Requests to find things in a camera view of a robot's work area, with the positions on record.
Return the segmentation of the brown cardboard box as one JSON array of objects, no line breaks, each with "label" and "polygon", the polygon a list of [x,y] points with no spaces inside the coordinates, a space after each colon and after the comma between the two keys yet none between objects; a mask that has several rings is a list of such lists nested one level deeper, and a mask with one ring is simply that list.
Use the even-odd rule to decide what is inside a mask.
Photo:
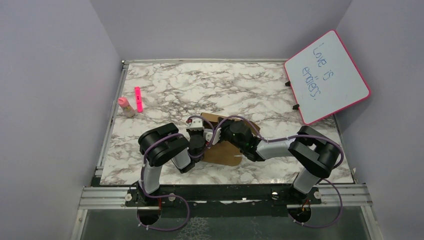
[{"label": "brown cardboard box", "polygon": [[[202,112],[200,115],[210,121],[214,127],[218,125],[219,118],[225,118],[225,116],[222,115],[206,112]],[[228,141],[222,141],[206,149],[204,158],[201,162],[234,167],[241,163],[242,157],[243,155],[236,146]]]}]

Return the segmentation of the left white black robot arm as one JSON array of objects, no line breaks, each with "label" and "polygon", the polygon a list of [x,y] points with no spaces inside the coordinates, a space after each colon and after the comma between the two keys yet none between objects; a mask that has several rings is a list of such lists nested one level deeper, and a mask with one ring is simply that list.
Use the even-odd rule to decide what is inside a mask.
[{"label": "left white black robot arm", "polygon": [[157,200],[160,175],[165,163],[172,161],[181,173],[186,173],[204,158],[207,141],[203,121],[195,118],[186,131],[189,138],[180,133],[174,123],[167,123],[148,130],[139,137],[143,167],[138,199],[144,205],[152,205]]}]

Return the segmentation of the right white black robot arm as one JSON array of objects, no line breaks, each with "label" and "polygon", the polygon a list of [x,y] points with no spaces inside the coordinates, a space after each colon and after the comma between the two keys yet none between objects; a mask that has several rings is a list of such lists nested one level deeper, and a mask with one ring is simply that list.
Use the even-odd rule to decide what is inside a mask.
[{"label": "right white black robot arm", "polygon": [[263,162],[280,157],[294,157],[303,166],[288,190],[289,199],[300,204],[309,196],[320,180],[328,178],[343,158],[341,147],[310,126],[302,126],[296,135],[266,140],[254,135],[241,120],[224,120],[219,126],[220,141],[238,148],[252,162]]}]

